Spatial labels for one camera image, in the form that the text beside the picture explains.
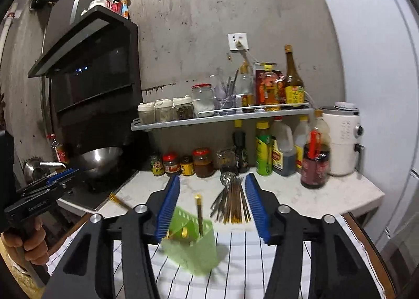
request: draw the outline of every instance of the white junction box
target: white junction box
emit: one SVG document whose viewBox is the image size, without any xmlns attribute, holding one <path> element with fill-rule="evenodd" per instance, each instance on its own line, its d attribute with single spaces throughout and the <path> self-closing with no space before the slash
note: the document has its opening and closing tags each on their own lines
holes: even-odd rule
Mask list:
<svg viewBox="0 0 419 299">
<path fill-rule="evenodd" d="M 247 42 L 247 34 L 246 33 L 229 33 L 228 37 L 228 45 L 230 47 L 230 51 L 236 50 L 248 50 L 249 43 Z M 237 42 L 240 41 L 242 46 L 237 46 Z"/>
</svg>

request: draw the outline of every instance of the hand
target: hand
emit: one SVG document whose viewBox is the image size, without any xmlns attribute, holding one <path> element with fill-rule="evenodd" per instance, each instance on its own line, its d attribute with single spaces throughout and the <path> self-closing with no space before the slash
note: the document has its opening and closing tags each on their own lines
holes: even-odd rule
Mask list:
<svg viewBox="0 0 419 299">
<path fill-rule="evenodd" d="M 49 260 L 49 255 L 47 243 L 44 240 L 45 230 L 42 228 L 42 220 L 40 217 L 35 218 L 34 228 L 34 234 L 23 243 L 25 260 L 30 261 L 34 265 L 45 265 Z M 21 237 L 6 231 L 1 234 L 1 240 L 12 260 L 24 267 L 23 261 L 20 259 L 15 249 L 15 247 L 22 246 Z"/>
</svg>

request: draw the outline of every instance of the jar with white lid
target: jar with white lid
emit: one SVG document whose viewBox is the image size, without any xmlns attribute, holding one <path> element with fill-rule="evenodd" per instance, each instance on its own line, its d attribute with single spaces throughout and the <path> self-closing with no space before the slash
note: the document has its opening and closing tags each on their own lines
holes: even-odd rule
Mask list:
<svg viewBox="0 0 419 299">
<path fill-rule="evenodd" d="M 192 97 L 189 95 L 186 95 L 185 97 L 175 97 L 173 99 L 173 106 L 175 108 L 177 120 L 194 118 L 194 106 L 192 104 Z"/>
<path fill-rule="evenodd" d="M 169 99 L 157 100 L 154 103 L 156 122 L 165 123 L 173 121 L 173 102 Z"/>
<path fill-rule="evenodd" d="M 156 122 L 156 116 L 154 115 L 154 103 L 140 103 L 138 105 L 138 117 L 140 118 L 141 124 L 152 124 Z"/>
<path fill-rule="evenodd" d="M 201 111 L 215 110 L 214 92 L 212 91 L 211 84 L 196 84 L 192 86 L 192 98 L 194 103 L 194 111 L 196 117 L 209 117 L 214 113 L 201 114 Z"/>
</svg>

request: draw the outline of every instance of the white lid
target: white lid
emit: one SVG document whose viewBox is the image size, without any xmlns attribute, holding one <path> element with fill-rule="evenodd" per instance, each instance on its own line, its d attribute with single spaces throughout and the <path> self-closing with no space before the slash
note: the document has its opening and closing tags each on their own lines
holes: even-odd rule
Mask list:
<svg viewBox="0 0 419 299">
<path fill-rule="evenodd" d="M 192 97 L 186 95 L 185 97 L 175 97 L 173 99 L 174 105 L 182 105 L 182 104 L 189 104 L 192 103 Z"/>
<path fill-rule="evenodd" d="M 154 110 L 154 103 L 140 103 L 137 108 L 138 111 L 153 111 Z"/>
<path fill-rule="evenodd" d="M 172 102 L 172 100 L 169 100 L 167 98 L 164 99 L 164 100 L 157 100 L 154 107 L 156 109 L 158 109 L 158 108 L 171 108 L 171 107 L 173 107 L 173 102 Z"/>
<path fill-rule="evenodd" d="M 335 102 L 335 108 L 343 110 L 358 110 L 358 107 L 353 103 Z"/>
</svg>

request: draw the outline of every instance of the red lid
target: red lid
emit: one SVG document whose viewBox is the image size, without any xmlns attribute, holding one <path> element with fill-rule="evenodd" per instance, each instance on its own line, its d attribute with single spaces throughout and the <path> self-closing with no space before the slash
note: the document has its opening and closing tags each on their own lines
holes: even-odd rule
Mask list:
<svg viewBox="0 0 419 299">
<path fill-rule="evenodd" d="M 209 153 L 210 153 L 210 150 L 208 148 L 198 148 L 198 149 L 195 149 L 192 152 L 192 154 L 194 156 L 202 156 L 202 155 L 206 155 L 206 154 L 209 154 Z"/>
<path fill-rule="evenodd" d="M 177 157 L 178 157 L 178 154 L 176 154 L 174 151 L 171 151 L 170 153 L 163 155 L 163 161 L 164 162 L 172 161 Z"/>
<path fill-rule="evenodd" d="M 195 84 L 195 85 L 192 85 L 192 89 L 196 89 L 197 87 L 205 87 L 205 86 L 211 86 L 211 84 L 208 84 L 208 83 L 202 83 L 202 84 Z"/>
</svg>

